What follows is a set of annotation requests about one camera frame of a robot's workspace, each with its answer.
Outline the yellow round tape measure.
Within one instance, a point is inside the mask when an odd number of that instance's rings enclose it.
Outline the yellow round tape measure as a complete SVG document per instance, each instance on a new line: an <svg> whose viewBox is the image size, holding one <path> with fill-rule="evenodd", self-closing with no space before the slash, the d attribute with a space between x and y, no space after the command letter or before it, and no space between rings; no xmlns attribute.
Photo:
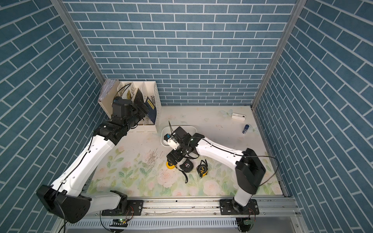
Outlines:
<svg viewBox="0 0 373 233"><path fill-rule="evenodd" d="M175 168L175 165L174 165L173 163L169 162L169 161L167 161L166 166L167 166L167 168L170 169L170 170L172 170L172 169Z"/></svg>

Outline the black yellow tape measure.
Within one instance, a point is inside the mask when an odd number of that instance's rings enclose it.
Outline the black yellow tape measure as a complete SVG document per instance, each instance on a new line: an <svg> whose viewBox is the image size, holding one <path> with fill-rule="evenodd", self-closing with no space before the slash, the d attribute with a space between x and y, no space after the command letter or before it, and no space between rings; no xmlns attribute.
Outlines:
<svg viewBox="0 0 373 233"><path fill-rule="evenodd" d="M197 172L200 178L203 178L208 173L208 163L207 160L202 160L201 163L197 166Z"/></svg>

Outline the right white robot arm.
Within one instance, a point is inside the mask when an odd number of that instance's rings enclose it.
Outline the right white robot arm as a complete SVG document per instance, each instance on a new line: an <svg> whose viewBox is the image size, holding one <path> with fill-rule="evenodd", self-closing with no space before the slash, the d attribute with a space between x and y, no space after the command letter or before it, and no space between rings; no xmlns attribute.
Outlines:
<svg viewBox="0 0 373 233"><path fill-rule="evenodd" d="M254 150L231 149L199 133L191 135L180 126L165 134L163 140L172 148L167 155L169 169L177 168L186 175L194 169L192 160L199 156L214 159L232 169L239 186L232 205L238 212L248 208L249 201L257 193L266 173L264 165Z"/></svg>

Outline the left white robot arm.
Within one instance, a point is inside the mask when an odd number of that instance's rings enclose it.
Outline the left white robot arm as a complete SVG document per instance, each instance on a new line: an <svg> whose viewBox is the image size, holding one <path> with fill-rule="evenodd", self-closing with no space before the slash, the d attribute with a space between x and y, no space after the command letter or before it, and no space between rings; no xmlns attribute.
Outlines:
<svg viewBox="0 0 373 233"><path fill-rule="evenodd" d="M111 190L109 194L83 196L83 187L101 160L149 112L142 101L119 98L112 104L113 114L93 131L92 138L76 160L51 185L37 190L46 210L69 223L77 223L86 214L103 211L106 215L128 212L127 195Z"/></svg>

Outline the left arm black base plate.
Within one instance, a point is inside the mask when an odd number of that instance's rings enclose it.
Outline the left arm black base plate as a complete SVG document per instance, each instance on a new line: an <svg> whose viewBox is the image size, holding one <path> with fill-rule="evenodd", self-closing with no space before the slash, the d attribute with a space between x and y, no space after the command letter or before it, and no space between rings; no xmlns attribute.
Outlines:
<svg viewBox="0 0 373 233"><path fill-rule="evenodd" d="M144 200L125 200L113 209L101 211L102 216L140 216Z"/></svg>

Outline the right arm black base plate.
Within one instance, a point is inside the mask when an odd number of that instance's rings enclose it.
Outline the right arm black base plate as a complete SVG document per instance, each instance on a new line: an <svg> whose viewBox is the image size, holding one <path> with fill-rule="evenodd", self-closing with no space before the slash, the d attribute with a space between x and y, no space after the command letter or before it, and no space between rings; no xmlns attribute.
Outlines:
<svg viewBox="0 0 373 233"><path fill-rule="evenodd" d="M234 199L221 199L219 203L221 215L259 215L255 199L250 199L246 206L241 206Z"/></svg>

